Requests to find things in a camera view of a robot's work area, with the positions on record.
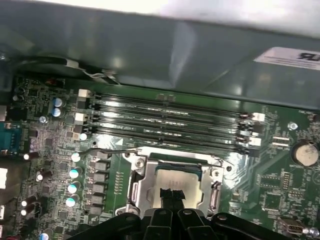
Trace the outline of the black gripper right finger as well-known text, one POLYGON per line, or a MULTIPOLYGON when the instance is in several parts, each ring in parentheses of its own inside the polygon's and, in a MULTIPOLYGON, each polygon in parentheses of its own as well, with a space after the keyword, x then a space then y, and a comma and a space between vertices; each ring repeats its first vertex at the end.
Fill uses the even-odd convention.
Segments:
POLYGON ((211 220, 195 209, 185 208, 182 190, 173 190, 173 205, 185 240, 288 240, 289 237, 229 213, 218 213, 211 220))

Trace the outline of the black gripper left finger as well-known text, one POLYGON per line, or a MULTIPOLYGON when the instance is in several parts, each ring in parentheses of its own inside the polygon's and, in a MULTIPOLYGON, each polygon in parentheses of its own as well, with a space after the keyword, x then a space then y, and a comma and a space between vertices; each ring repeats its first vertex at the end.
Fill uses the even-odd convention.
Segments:
POLYGON ((140 218, 123 213, 83 232, 85 240, 169 240, 172 235, 173 213, 169 210, 173 199, 171 189, 161 189, 161 208, 152 216, 140 218))

